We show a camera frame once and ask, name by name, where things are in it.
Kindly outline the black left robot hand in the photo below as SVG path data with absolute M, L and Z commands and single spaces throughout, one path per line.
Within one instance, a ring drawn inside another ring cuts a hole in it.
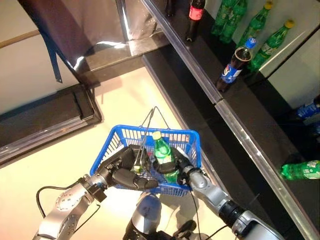
M 139 145 L 130 144 L 103 161 L 94 175 L 100 178 L 106 187 L 121 185 L 135 191 L 157 188 L 159 186 L 157 180 L 147 179 L 132 172 L 136 158 L 140 156 L 144 160 L 149 159 L 145 149 L 140 149 Z

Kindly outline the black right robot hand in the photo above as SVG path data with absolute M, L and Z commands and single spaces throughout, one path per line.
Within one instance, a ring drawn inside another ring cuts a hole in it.
M 164 175 L 169 184 L 185 185 L 189 183 L 189 171 L 194 168 L 188 156 L 180 148 L 170 148 L 171 161 L 160 163 L 158 159 L 153 162 L 153 168 Z

